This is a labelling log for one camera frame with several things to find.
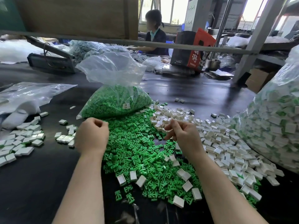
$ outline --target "woman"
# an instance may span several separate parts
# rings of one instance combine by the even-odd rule
[[[157,9],[150,10],[146,13],[145,18],[147,20],[147,29],[149,32],[146,35],[145,41],[155,41],[166,43],[166,34],[159,26],[162,23],[161,12]],[[132,47],[130,50],[139,50],[146,54],[154,54],[160,56],[169,56],[167,48],[155,48],[155,47]]]

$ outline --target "black table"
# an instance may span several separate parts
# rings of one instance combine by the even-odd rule
[[[79,126],[82,120],[76,120],[76,115],[101,84],[89,83],[82,73],[55,75],[32,70],[27,64],[0,64],[0,79],[0,86],[26,81],[78,84],[41,107],[42,112],[49,112],[41,121],[46,134],[44,145],[36,148],[30,156],[20,157],[0,168],[0,223],[51,223],[79,158],[76,150],[54,140],[56,132],[66,133],[65,126],[59,125],[58,121],[66,119],[69,124]],[[193,108],[197,117],[211,119],[212,112],[235,115],[254,97],[248,89],[230,88],[229,83],[207,79],[202,74],[194,78],[145,74],[140,86],[150,93],[153,100],[168,102],[171,108]],[[176,97],[186,102],[175,103]],[[280,186],[271,186],[264,179],[260,187],[263,197],[256,207],[270,223],[297,222],[298,176],[285,169],[283,171],[286,176],[278,177]],[[132,206],[115,201],[114,192],[120,187],[114,174],[103,173],[102,178],[106,223],[119,219],[124,210],[134,216]],[[159,201],[151,202],[142,197],[135,186],[132,195],[140,207],[138,216],[141,224],[166,223],[165,210],[162,213],[157,210]],[[167,208],[170,224],[193,223],[195,219],[212,223],[205,200],[191,206],[185,204],[184,209],[167,203]]]

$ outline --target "right hand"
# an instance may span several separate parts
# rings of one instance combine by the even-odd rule
[[[82,154],[98,154],[102,158],[109,139],[108,123],[88,118],[76,132],[75,147]]]
[[[195,165],[198,158],[205,155],[196,126],[192,123],[172,119],[170,124],[165,127],[166,131],[171,129],[173,130],[170,131],[164,139],[169,140],[173,137],[173,140],[178,142],[179,147],[188,161]]]

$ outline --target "stainless steel bowl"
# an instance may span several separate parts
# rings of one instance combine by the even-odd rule
[[[217,71],[220,67],[220,63],[221,61],[217,59],[207,59],[205,64],[206,70]]]

